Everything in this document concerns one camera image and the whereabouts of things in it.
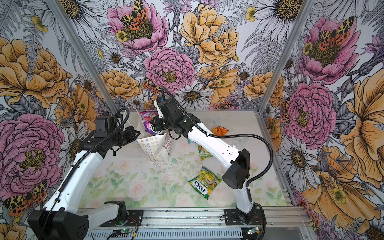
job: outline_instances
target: floral tablecloth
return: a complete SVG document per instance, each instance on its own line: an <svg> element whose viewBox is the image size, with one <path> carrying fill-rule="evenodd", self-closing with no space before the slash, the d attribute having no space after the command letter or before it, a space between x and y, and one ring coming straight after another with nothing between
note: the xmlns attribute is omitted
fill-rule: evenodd
<svg viewBox="0 0 384 240"><path fill-rule="evenodd" d="M254 133L261 135L253 112L194 111L212 129L223 126L228 134ZM130 122L137 126L136 113ZM269 155L264 144L256 139L226 139L238 149L251 154L250 175L255 176L267 165ZM123 200L127 207L226 207L235 206L233 190L221 182L205 199L188 183L202 166L222 177L224 168L215 157L200 160L196 143L181 137L172 140L169 161L152 162L137 142L123 147L113 157L109 152L94 172L82 195L81 208L95 208L109 200ZM251 185L252 199L262 205L286 205L273 166L262 178Z"/></svg>

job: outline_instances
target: wire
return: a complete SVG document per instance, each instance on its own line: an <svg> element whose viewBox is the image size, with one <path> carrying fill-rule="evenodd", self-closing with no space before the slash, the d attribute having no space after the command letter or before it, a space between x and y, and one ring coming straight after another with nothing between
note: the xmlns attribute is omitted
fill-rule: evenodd
<svg viewBox="0 0 384 240"><path fill-rule="evenodd" d="M55 199L55 202L53 203L52 207L51 207L51 210L48 212L48 215L45 219L45 222L43 224L43 227L41 229L41 232L39 234L39 237L38 239L41 238L41 235L43 234L44 232L44 229L46 227L46 224L48 222L48 219L49 219L49 216L51 215L51 212L53 210L53 208L55 207L56 203L58 202L60 196L61 196L61 192L65 189L65 187L67 186L69 180L71 179L71 177L73 176L73 174L75 173L76 169L79 167L80 163L93 151L95 151L102 143L104 143L105 141L107 141L109 138L111 138L114 134L116 134L118 131L120 131L123 127L124 127L124 124L128 121L128 118L129 118L129 110L127 108L121 108L119 110L118 113L121 113L123 110L125 110L127 112L127 115L126 117L124 118L124 120L121 122L121 124L115 128L115 130L113 130L110 134L108 134L105 138L103 138L102 140L100 140L100 142L98 142L95 146L93 146L90 150L88 150L86 153L84 153L84 155L82 155L82 157L73 165L73 167L71 168L70 172L68 173L68 175L65 177L64 181L62 182L60 188L59 188L59 195L58 197Z"/></svg>
<svg viewBox="0 0 384 240"><path fill-rule="evenodd" d="M41 235L44 232L45 226L47 225L47 222L48 222L48 219L49 219L49 215L51 214L53 207L56 205L57 201L59 200L60 195L61 195L61 192L59 193L59 196L55 199L55 202L53 203L53 206L51 207L51 210L49 210L47 218L45 219L45 222L43 224L43 227L41 228L41 232L40 232L39 237L37 239L41 238Z"/></svg>
<svg viewBox="0 0 384 240"><path fill-rule="evenodd" d="M92 239L95 240L95 238L93 237L93 234L92 234L92 230L90 230L90 232L91 232L91 237L92 237Z"/></svg>
<svg viewBox="0 0 384 240"><path fill-rule="evenodd" d="M122 232L114 232L112 233L111 235L108 236L107 240L109 240L111 237L115 237L115 236L118 236L120 235Z"/></svg>
<svg viewBox="0 0 384 240"><path fill-rule="evenodd" d="M103 144L105 141L107 141L109 138L111 138L114 134L116 134L118 131L120 131L123 127L124 127L124 124L128 121L128 118L129 118L129 110L127 108L121 108L119 110L119 113L122 112L123 110L127 111L127 115L125 116L124 120L121 122L121 124L115 128L115 130L113 130L110 134L108 134L105 138L103 138L102 140L100 140L100 142L98 142L97 144L95 144L95 146L93 146L90 150L88 150L74 165L73 167L71 168L70 172L68 173L68 175L65 177L62 185L60 186L59 188L59 192L62 192L64 190L64 188L67 186L69 180L71 179L71 177L73 176L73 174L75 173L76 169L79 167L80 163L93 151L95 151L101 144Z"/></svg>
<svg viewBox="0 0 384 240"><path fill-rule="evenodd" d="M260 141L262 141L268 148L268 151L269 151L269 162L268 162L268 165L266 166L266 168L259 174L257 174L256 176L254 176L253 178L249 179L245 186L248 188L249 184L253 181L255 181L256 179L260 178L261 176L265 175L268 170L271 168L272 166L272 163L273 163L273 149L271 147L271 145L268 143L267 140L265 140L264 138L260 137L259 135L256 135L256 134L249 134L249 133L244 133L244 134L232 134L232 135L225 135L225 136L218 136L218 135L214 135L214 134L207 134L207 131L205 131L204 129L202 129L195 121L194 119L188 114L188 112L183 108L183 106L175 99L175 97L172 95L172 93L169 92L169 90L165 87L161 87L161 91L162 91L162 94L163 94L163 99L165 99L164 97L164 91L168 94L168 96L175 102L175 104L178 106L178 108L184 113L184 115L186 115L188 117L188 119L194 124L194 126L202 133L204 133L205 135L207 136L210 136L210 137L214 137L214 138L234 138L234 137L253 137L253 138L256 138ZM262 223L262 233L260 235L260 238L258 236L257 240L261 240L263 237L264 237L264 234L265 234L265 225L266 225L266 219L265 219L265 214L264 214L264 210L262 208L262 206L258 203L254 203L256 206L258 206L262 212L262 220L263 222Z"/></svg>
<svg viewBox="0 0 384 240"><path fill-rule="evenodd" d="M187 113L187 111L183 108L183 106L181 106L181 104L175 99L175 97L172 95L172 93L170 93L170 91L165 88L165 87L161 87L161 90L162 90L162 94L164 93L163 91L165 91L168 96L175 102L175 104L180 108L180 110L189 118L189 120L194 124L194 126L202 133L204 133L205 135L207 134L207 131L205 131L204 129L202 129L196 122L195 120ZM268 143L267 140L265 140L264 138L260 137L259 135L256 135L256 134L249 134L249 133L243 133L243 134L232 134L232 135L225 135L225 136L218 136L218 135L214 135L214 134L208 134L208 136L210 137L214 137L214 138L235 138L235 137L253 137L253 138L256 138L260 141L262 141L268 148L268 151L269 151L269 162L268 162L268 165L266 166L266 168L259 174L257 174L256 176L254 176L253 178L249 179L245 186L248 187L249 184L253 181L255 181L256 179L260 178L261 176L263 176L264 174L266 174L268 172L268 170L271 168L272 166L272 163L273 163L273 149L271 147L271 145Z"/></svg>
<svg viewBox="0 0 384 240"><path fill-rule="evenodd" d="M139 116L139 119L141 118L141 115L140 115L139 111L138 111L135 107L127 107L127 108L133 108L133 109L135 109L136 112L137 112L137 115Z"/></svg>

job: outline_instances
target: purple flower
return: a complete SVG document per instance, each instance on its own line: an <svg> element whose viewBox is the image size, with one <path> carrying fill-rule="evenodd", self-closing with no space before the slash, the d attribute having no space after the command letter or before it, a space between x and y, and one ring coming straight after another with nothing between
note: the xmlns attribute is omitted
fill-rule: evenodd
<svg viewBox="0 0 384 240"><path fill-rule="evenodd" d="M332 100L329 89L321 83L300 83L290 98L287 135L299 138L308 149L321 147L336 125Z"/></svg>
<svg viewBox="0 0 384 240"><path fill-rule="evenodd" d="M181 12L183 15L191 10L191 0L164 0L164 12Z"/></svg>
<svg viewBox="0 0 384 240"><path fill-rule="evenodd" d="M228 101L235 106L239 106L241 103L241 96L239 95L239 93L232 93L225 99L225 101Z"/></svg>
<svg viewBox="0 0 384 240"><path fill-rule="evenodd" d="M372 43L367 43L367 46L364 49L364 53L378 53L382 47L384 47L384 41L381 40L378 36L372 36Z"/></svg>
<svg viewBox="0 0 384 240"><path fill-rule="evenodd" d="M192 85L195 69L192 60L172 48L159 48L144 60L147 78L155 85L168 88L171 93Z"/></svg>
<svg viewBox="0 0 384 240"><path fill-rule="evenodd" d="M306 36L302 57L296 62L296 70L304 76L309 76L314 81L322 81L329 85L336 82L353 66L358 54L354 54L356 42L359 39L360 32L356 31L357 18L354 18L350 36L340 45L330 44L325 49L320 49L322 44L319 40L319 34L322 31L332 32L338 29L342 22L336 23L336 20L330 22L324 17L319 18L309 36Z"/></svg>
<svg viewBox="0 0 384 240"><path fill-rule="evenodd" d="M339 233L335 230L334 227L331 226L331 222L327 218L319 214L319 220L321 226L321 234L324 239L339 239Z"/></svg>
<svg viewBox="0 0 384 240"><path fill-rule="evenodd" d="M107 18L111 34L116 35L116 42L123 45L122 53L126 56L135 56L143 52L153 51L160 46L164 46L168 40L168 22L166 17L161 18L157 13L153 3L151 6L143 0L144 8L148 10L148 19L140 23L137 30L132 30L130 27L120 21L120 18L125 15L131 15L134 5L130 7L123 4L120 8L108 8Z"/></svg>
<svg viewBox="0 0 384 240"><path fill-rule="evenodd" d="M209 5L211 8L217 8L218 7L218 0L201 0L202 4Z"/></svg>
<svg viewBox="0 0 384 240"><path fill-rule="evenodd" d="M46 180L52 187L61 176L58 168L64 134L52 121L37 114L0 122L0 197L26 195Z"/></svg>

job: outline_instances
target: candy wrapper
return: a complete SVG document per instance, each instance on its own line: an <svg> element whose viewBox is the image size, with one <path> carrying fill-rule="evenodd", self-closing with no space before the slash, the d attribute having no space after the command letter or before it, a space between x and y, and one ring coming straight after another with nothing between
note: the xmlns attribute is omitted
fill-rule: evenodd
<svg viewBox="0 0 384 240"><path fill-rule="evenodd" d="M209 171L206 167L202 167L200 174L189 181L194 190L205 199L208 199L212 190L221 182L221 179L218 178L214 173Z"/></svg>
<svg viewBox="0 0 384 240"><path fill-rule="evenodd" d="M152 136L162 134L162 131L156 132L153 127L153 124L150 122L152 121L154 116L159 115L157 111L145 111L145 112L141 112L140 115L143 119L143 124L146 132L150 133Z"/></svg>
<svg viewBox="0 0 384 240"><path fill-rule="evenodd" d="M211 132L215 135L224 136L227 132L229 132L229 130L226 129L225 127L217 126L214 129L212 129ZM198 144L197 147L199 148L199 155L200 155L201 161L203 161L208 157L213 157L213 155L210 152L208 152L205 148L203 148L201 145Z"/></svg>

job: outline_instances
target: green candy wrapper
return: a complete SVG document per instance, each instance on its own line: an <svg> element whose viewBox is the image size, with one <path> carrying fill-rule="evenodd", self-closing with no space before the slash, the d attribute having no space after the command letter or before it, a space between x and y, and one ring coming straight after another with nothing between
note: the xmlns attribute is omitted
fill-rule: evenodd
<svg viewBox="0 0 384 240"><path fill-rule="evenodd" d="M221 182L221 179L218 178L214 173L209 171L206 167L202 167L200 174L194 179L190 180L189 183L194 188L194 190L205 199L208 199L212 190Z"/></svg>

